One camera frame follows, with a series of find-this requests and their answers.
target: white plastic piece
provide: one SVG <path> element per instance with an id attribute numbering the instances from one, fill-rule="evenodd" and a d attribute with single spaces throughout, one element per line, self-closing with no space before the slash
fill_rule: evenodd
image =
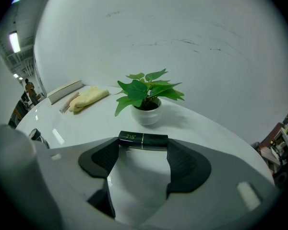
<path id="1" fill-rule="evenodd" d="M 248 211 L 252 211 L 260 205 L 260 200 L 251 185 L 248 182 L 241 182 L 237 185 L 237 190 L 247 207 Z"/>
<path id="2" fill-rule="evenodd" d="M 279 161 L 278 154 L 271 148 L 272 155 Z"/>

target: folded towel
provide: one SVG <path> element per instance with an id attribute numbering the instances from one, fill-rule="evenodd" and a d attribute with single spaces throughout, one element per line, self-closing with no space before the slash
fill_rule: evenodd
<path id="1" fill-rule="evenodd" d="M 70 103 L 70 112 L 79 112 L 81 111 L 85 106 L 90 105 L 101 98 L 109 95 L 108 90 L 101 90 L 97 86 L 92 86 L 87 91 L 80 93 L 80 95 L 71 101 Z"/>

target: white table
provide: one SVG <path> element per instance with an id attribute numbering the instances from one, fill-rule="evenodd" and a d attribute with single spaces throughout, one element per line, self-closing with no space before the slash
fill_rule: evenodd
<path id="1" fill-rule="evenodd" d="M 78 91 L 88 88 L 89 86 L 84 86 Z M 117 137 L 122 130 L 165 134 L 169 138 L 185 140 L 235 155 L 274 183 L 260 155 L 244 140 L 214 121 L 178 104 L 162 100 L 163 117 L 158 123 L 145 127 L 132 118 L 130 107 L 125 108 L 117 117 L 114 116 L 116 100 L 123 96 L 123 94 L 114 95 L 120 91 L 119 88 L 106 86 L 100 88 L 108 89 L 110 96 L 78 114 L 69 111 L 63 114 L 59 112 L 72 93 L 53 105 L 46 98 L 32 108 L 17 129 L 29 135 L 34 128 L 37 128 L 52 149 Z"/>

